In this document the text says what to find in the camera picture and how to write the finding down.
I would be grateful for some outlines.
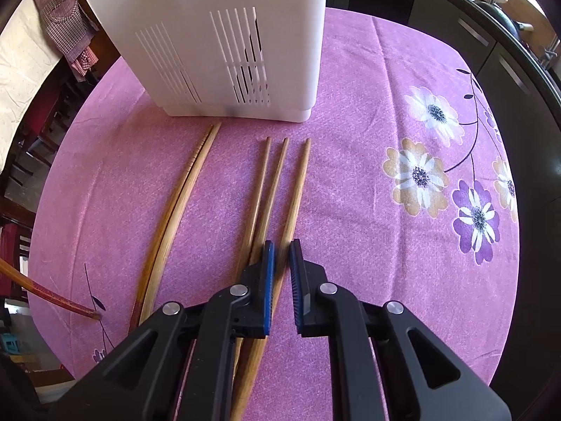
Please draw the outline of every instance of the yellow flower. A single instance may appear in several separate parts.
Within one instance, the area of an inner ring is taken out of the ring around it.
[[[401,141],[403,150],[386,151],[388,160],[382,166],[384,172],[396,180],[392,198],[403,204],[409,215],[417,216],[421,209],[436,218],[439,211],[448,207],[442,191],[448,186],[442,161],[426,152],[422,143],[410,139]]]
[[[513,222],[518,221],[518,208],[516,204],[516,190],[512,180],[511,168],[507,161],[501,160],[498,156],[493,161],[493,169],[496,172],[497,180],[495,181],[495,190],[499,194],[500,205],[503,209],[511,211]]]

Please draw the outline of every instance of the triangular cutout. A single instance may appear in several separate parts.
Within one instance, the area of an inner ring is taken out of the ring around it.
[[[135,389],[157,338],[158,333],[154,330],[142,337],[140,343],[106,370],[106,380],[130,391]]]
[[[429,388],[437,389],[459,379],[459,370],[419,330],[411,329],[407,335]]]

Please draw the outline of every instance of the pink tablecloth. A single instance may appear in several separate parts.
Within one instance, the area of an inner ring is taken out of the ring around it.
[[[76,377],[127,332],[164,205],[216,118],[171,118],[124,60],[80,110],[47,179],[30,277],[100,323],[31,296],[35,323]],[[359,299],[403,301],[489,382],[518,273],[515,190],[492,114],[449,46],[386,20],[329,9],[318,101],[303,125],[220,119],[165,267],[157,305],[205,302],[232,282],[266,136],[289,136],[269,238],[278,242],[302,143],[312,154],[296,227],[307,258]],[[296,334],[285,282],[246,419],[330,418],[326,339]]]

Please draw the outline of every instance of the cabinet door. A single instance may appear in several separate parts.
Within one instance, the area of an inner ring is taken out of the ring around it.
[[[504,142],[518,204],[516,305],[491,383],[515,419],[559,360],[561,333],[551,325],[559,322],[561,285],[561,199],[556,199],[561,195],[561,131],[534,84],[499,44],[477,78]],[[500,216],[501,224],[510,219]]]
[[[415,0],[407,24],[456,49],[477,73],[495,39],[447,0]]]

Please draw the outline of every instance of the silver screw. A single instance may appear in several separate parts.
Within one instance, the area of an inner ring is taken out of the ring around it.
[[[181,310],[181,306],[177,302],[168,302],[162,307],[164,315],[175,315]]]
[[[386,308],[388,309],[389,313],[393,313],[394,315],[400,315],[403,313],[403,304],[401,304],[401,302],[397,302],[397,301],[388,302]]]
[[[323,293],[323,294],[335,294],[337,292],[337,285],[335,285],[334,283],[322,283],[319,286],[319,290]]]
[[[230,288],[232,296],[245,296],[248,294],[248,287],[245,285],[234,285]]]

